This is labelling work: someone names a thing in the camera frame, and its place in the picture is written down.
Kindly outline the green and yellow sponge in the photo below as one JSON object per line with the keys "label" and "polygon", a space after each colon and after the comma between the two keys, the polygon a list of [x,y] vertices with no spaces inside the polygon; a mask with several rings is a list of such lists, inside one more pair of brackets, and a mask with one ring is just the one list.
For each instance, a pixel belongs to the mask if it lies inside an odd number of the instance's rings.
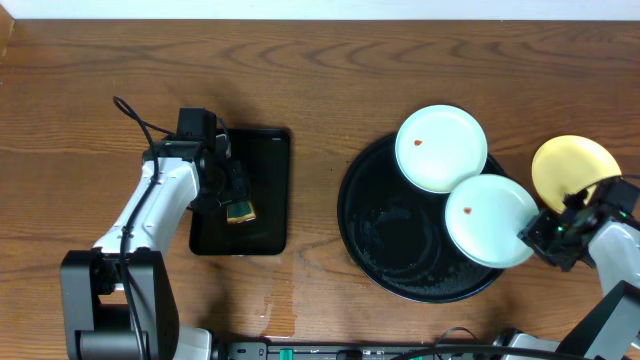
{"label": "green and yellow sponge", "polygon": [[226,208],[226,221],[228,224],[240,224],[255,219],[256,213],[250,200],[236,202]]}

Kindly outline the yellow plate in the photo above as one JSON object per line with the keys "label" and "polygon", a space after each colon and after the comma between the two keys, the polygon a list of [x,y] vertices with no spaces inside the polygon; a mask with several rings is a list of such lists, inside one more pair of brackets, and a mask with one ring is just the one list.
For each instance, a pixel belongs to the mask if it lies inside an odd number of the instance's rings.
{"label": "yellow plate", "polygon": [[562,135],[546,141],[536,151],[531,176],[542,201],[560,214],[567,195],[587,189],[587,202],[593,184],[622,174],[611,153],[599,143],[577,135]]}

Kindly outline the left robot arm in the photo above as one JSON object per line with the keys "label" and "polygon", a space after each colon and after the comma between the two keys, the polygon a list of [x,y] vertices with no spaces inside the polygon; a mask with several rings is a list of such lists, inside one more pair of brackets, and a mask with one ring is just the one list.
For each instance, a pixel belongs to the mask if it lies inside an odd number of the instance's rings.
{"label": "left robot arm", "polygon": [[223,121],[183,108],[175,132],[151,142],[114,225],[60,266],[71,359],[212,359],[213,335],[181,324],[165,257],[187,209],[212,215],[248,197]]}

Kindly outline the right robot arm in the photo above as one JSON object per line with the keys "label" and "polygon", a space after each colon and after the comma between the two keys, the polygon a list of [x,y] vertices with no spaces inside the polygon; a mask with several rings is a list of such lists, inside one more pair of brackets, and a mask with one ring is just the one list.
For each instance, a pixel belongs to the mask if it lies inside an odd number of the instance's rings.
{"label": "right robot arm", "polygon": [[637,175],[598,180],[543,209],[518,237],[545,263],[567,272],[581,261],[597,270],[603,299],[554,349],[563,357],[622,359],[639,347]]}

